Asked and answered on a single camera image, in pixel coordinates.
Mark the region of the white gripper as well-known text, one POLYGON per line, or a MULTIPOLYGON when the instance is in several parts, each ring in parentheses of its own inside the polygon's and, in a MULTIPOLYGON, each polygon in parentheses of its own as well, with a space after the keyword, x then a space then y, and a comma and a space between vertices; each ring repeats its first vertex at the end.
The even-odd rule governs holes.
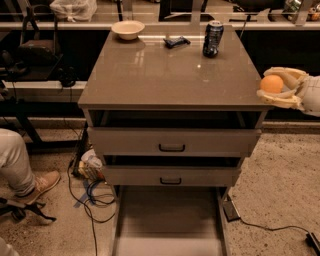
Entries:
POLYGON ((262 102, 279 108, 299 109, 306 115, 320 117, 320 76, 310 76, 305 71, 288 67, 271 67, 263 75, 279 76, 290 90, 270 93, 260 89, 257 96, 262 102))

